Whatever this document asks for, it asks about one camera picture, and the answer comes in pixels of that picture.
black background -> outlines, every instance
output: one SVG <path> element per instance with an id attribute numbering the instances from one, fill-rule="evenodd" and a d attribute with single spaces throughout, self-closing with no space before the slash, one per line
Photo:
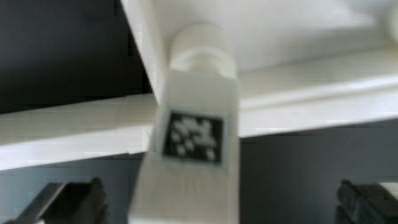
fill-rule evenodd
<path id="1" fill-rule="evenodd" d="M 151 92 L 119 1 L 0 0 L 0 113 Z"/>

qr code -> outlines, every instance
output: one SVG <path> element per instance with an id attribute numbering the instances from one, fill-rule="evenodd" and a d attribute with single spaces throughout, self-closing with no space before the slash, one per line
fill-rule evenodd
<path id="1" fill-rule="evenodd" d="M 221 118 L 173 112 L 164 156 L 219 164 L 222 161 L 222 126 Z"/>

dark ceiling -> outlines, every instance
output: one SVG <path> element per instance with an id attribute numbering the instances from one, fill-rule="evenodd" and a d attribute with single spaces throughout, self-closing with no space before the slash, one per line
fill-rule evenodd
<path id="1" fill-rule="evenodd" d="M 149 92 L 119 1 L 0 0 L 0 113 Z"/>

